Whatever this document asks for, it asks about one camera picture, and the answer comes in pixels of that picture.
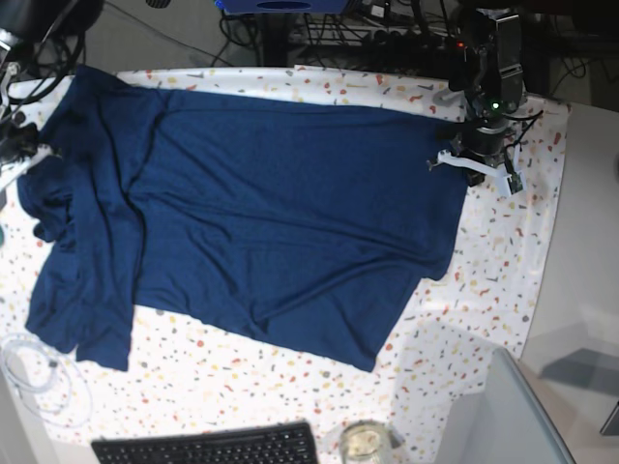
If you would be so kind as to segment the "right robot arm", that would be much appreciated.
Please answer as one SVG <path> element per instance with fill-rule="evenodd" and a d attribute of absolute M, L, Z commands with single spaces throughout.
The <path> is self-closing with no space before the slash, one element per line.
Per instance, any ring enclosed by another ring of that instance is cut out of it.
<path fill-rule="evenodd" d="M 1 3 L 1 164 L 32 157 L 38 130 L 19 115 L 48 96 L 76 66 L 86 32 L 103 11 L 102 1 L 3 1 Z M 25 97 L 10 87 L 25 75 L 40 81 Z"/>

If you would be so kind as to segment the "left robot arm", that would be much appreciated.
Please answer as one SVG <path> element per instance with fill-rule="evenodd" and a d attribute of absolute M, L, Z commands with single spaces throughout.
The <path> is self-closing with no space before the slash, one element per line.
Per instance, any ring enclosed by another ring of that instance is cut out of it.
<path fill-rule="evenodd" d="M 464 120 L 436 132 L 452 154 L 496 167 L 522 105 L 522 30 L 515 3 L 461 1 L 454 13 L 456 69 L 449 88 L 463 94 Z"/>

